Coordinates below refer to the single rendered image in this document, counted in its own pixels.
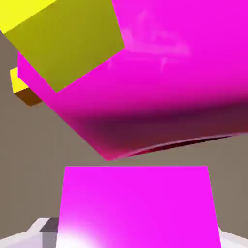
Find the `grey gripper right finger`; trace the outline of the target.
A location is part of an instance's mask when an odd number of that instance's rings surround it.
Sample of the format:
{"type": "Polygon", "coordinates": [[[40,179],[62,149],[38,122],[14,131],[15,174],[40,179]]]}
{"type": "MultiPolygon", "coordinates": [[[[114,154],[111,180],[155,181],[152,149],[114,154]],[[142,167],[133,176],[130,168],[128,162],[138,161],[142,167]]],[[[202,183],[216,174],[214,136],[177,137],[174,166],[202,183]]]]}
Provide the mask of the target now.
{"type": "Polygon", "coordinates": [[[248,239],[218,228],[221,248],[248,248],[248,239]]]}

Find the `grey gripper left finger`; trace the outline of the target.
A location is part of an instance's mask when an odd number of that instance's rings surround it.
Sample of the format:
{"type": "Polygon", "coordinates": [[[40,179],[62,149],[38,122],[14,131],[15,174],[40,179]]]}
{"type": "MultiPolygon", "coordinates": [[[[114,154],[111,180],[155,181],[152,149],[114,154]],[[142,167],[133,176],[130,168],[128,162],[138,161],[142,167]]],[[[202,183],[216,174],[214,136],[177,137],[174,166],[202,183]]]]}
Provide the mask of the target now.
{"type": "Polygon", "coordinates": [[[56,248],[58,217],[38,218],[31,227],[0,240],[0,248],[56,248]]]}

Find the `small magenta cube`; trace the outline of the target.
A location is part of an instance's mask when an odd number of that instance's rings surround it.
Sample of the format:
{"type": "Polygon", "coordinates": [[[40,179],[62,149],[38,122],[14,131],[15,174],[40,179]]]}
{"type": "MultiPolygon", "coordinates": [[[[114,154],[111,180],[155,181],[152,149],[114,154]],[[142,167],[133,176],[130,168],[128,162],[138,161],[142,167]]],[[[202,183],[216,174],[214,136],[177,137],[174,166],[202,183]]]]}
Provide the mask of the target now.
{"type": "Polygon", "coordinates": [[[206,166],[67,166],[56,248],[221,248],[206,166]]]}

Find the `small yellow cube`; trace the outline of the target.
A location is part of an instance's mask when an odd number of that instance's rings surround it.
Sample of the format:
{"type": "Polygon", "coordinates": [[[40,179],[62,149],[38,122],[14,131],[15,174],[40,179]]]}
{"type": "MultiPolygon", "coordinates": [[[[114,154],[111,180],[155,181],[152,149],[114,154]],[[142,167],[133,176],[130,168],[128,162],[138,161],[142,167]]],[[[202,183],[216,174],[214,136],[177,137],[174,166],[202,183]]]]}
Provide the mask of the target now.
{"type": "Polygon", "coordinates": [[[18,67],[10,70],[13,94],[28,106],[34,106],[42,100],[18,77],[18,67]]]}

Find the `large yellow box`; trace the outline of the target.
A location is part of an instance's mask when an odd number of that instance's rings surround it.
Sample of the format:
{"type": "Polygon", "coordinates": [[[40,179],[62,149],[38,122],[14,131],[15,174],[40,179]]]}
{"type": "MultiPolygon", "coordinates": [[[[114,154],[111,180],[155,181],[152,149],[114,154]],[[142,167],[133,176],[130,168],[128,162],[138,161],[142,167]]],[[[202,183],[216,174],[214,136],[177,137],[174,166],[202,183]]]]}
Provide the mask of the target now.
{"type": "Polygon", "coordinates": [[[124,48],[112,0],[0,0],[0,30],[56,92],[124,48]]]}

